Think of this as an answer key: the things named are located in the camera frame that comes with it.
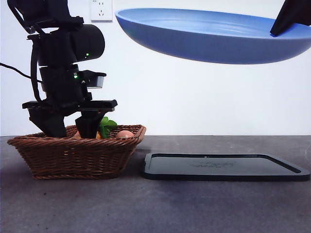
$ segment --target wicker basket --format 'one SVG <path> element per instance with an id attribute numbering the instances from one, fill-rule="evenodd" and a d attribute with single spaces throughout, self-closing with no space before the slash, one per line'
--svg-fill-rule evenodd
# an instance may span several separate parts
<path id="1" fill-rule="evenodd" d="M 35 179 L 110 179 L 121 174 L 146 132 L 141 125 L 119 125 L 107 139 L 79 139 L 72 138 L 76 126 L 66 130 L 65 138 L 36 133 L 15 137 L 8 144 L 15 146 Z M 134 137 L 115 138 L 121 130 Z"/>

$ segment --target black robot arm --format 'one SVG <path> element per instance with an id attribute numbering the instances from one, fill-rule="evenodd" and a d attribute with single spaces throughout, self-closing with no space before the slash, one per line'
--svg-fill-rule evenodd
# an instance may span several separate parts
<path id="1" fill-rule="evenodd" d="M 64 117 L 75 112 L 82 138 L 95 138 L 102 117 L 114 111 L 115 100 L 92 101 L 88 88 L 101 88 L 105 73 L 79 71 L 77 62 L 99 58 L 105 49 L 102 32 L 83 24 L 82 17 L 71 17 L 67 0 L 8 0 L 22 27 L 32 35 L 31 80 L 37 101 L 23 104 L 32 121 L 47 136 L 66 137 Z M 58 28 L 45 33 L 44 28 Z M 42 89 L 38 91 L 37 64 L 41 66 Z"/>

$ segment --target electrical outlet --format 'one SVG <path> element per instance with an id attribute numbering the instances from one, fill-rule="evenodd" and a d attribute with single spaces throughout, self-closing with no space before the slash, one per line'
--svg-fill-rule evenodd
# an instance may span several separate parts
<path id="1" fill-rule="evenodd" d="M 90 0 L 92 21 L 112 21 L 112 0 Z"/>

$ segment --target black tray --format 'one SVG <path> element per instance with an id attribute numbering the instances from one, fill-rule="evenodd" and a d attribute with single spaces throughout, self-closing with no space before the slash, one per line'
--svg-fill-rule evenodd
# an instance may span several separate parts
<path id="1" fill-rule="evenodd" d="M 310 172 L 263 154 L 147 154 L 151 180 L 308 181 Z"/>

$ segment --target countertop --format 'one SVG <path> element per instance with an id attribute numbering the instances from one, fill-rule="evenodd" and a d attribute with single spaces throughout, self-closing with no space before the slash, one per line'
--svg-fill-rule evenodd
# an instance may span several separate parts
<path id="1" fill-rule="evenodd" d="M 311 170 L 311 136 L 146 136 L 111 180 L 32 179 L 1 137 L 2 233 L 309 233 L 311 182 L 153 181 L 147 153 L 263 153 Z"/>

